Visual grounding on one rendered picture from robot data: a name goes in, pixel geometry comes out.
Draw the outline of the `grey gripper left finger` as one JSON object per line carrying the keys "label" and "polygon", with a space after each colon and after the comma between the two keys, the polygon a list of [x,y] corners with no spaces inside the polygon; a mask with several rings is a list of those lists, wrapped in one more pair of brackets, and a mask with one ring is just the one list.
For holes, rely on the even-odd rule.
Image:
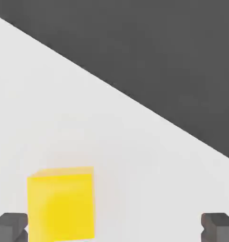
{"label": "grey gripper left finger", "polygon": [[4,213],[0,216],[0,242],[28,242],[25,213]]}

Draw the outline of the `small yellow cube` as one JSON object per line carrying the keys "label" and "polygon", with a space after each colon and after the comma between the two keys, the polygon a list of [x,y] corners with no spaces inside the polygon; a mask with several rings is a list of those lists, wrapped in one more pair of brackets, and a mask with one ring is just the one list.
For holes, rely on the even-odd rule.
{"label": "small yellow cube", "polygon": [[27,178],[29,242],[95,237],[94,168],[42,169]]}

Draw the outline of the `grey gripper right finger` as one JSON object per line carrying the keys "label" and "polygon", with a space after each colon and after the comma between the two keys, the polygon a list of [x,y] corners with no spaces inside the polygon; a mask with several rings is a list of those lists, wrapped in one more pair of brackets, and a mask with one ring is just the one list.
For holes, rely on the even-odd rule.
{"label": "grey gripper right finger", "polygon": [[201,242],[229,242],[229,216],[226,213],[203,213],[201,225]]}

